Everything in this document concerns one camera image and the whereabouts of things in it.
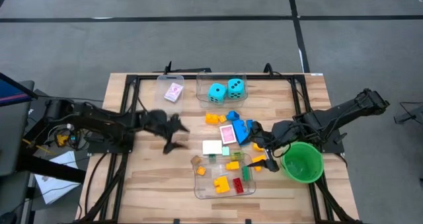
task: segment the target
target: wooden table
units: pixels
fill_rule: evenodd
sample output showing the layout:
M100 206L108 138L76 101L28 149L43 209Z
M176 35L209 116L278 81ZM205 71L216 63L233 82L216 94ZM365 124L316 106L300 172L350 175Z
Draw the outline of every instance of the wooden table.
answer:
M123 96L125 73L110 76L103 108L118 112ZM325 79L319 75L305 75L313 109L330 108ZM163 155L165 141L145 131L136 135L134 150L129 155L119 223L164 223L180 219L181 223L313 223L313 211L306 184L284 176L282 172L253 171L256 192L249 196L199 200L194 195L194 173L190 163L194 155L202 155L202 141L221 139L219 126L204 122L206 112L227 114L229 109L200 108L195 95L195 80L185 80L182 123L190 129L185 135L177 133L175 140L183 141L189 150L174 150ZM147 109L154 108L155 81L142 81L139 97ZM242 108L236 109L241 119L260 122L265 130L273 123L290 120L295 114L290 84L287 81L250 80L249 97ZM237 144L230 144L238 149ZM242 150L250 156L261 155L252 146ZM90 158L80 199L85 201L88 179L100 155ZM324 155L329 190L339 204L353 218L358 218L348 173L344 162L334 155ZM89 208L104 189L110 155L99 165L89 195ZM322 218L326 218L323 199L317 189ZM110 196L107 217L111 218L114 193Z

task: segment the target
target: clear plastic bin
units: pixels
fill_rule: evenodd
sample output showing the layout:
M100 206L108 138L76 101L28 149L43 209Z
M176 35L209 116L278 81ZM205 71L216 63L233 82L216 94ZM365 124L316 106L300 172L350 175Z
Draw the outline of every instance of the clear plastic bin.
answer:
M168 116L177 113L180 114L184 108L184 89L175 102L165 99L165 94L172 83L184 86L184 77L182 75L160 75L156 81L156 91L154 97L155 109L163 109Z
M243 180L243 172L242 168L252 163L251 157L247 154L243 155L239 162L239 169L237 170L227 170L226 164L231 162L230 156L224 157L216 157L215 162L210 162L208 157L201 158L201 163L198 165L193 165L192 168L194 170L195 176L195 187L194 187L194 194L199 199L208 199L208 198L224 198L224 197L232 197L232 196L240 196L240 195L249 195L253 194L256 191L256 182L252 179L252 172L251 168L249 168L249 181ZM206 173L202 176L197 174L198 167L206 168ZM217 193L214 180L219 178L220 176L225 175L227 177L227 181L229 183L230 191L224 193ZM233 179L240 178L241 184L243 185L244 192L241 194L237 194L234 186L233 186Z
M230 79L242 79L244 82L244 96L242 98L228 98L221 103L210 102L207 98L209 89L212 84L220 83L227 88L227 82ZM247 76L244 73L206 73L199 72L197 74L196 96L200 101L202 108L240 108L248 97Z

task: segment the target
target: blue die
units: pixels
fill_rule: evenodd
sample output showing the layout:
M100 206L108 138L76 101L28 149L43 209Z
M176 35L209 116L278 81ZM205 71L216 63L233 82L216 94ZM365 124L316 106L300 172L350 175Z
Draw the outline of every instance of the blue die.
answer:
M227 96L229 98L242 98L244 96L244 81L242 79L230 79L227 82Z
M214 83L211 85L209 89L209 93L207 95L207 98L210 102L223 102L226 95L226 87L224 85L221 85L219 83Z

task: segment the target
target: green bucket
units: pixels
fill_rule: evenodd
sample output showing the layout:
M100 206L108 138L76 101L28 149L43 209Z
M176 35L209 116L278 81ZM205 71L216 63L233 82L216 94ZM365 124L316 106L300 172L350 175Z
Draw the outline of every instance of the green bucket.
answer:
M323 173L322 154L306 142L293 142L291 149L281 158L281 164L286 174L300 183L312 183Z

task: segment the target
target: floor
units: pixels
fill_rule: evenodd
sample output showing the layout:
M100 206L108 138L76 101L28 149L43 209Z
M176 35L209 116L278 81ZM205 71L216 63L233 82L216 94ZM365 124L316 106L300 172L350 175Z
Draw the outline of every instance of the floor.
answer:
M265 16L143 21L210 15ZM421 223L422 126L393 116L404 112L400 101L423 101L422 15L423 0L0 0L0 68L50 95L97 99L109 73L170 60L177 69L255 72L271 63L324 73L334 105L377 90L387 112L342 128L357 208L366 223ZM70 222L80 193L37 211L35 223Z

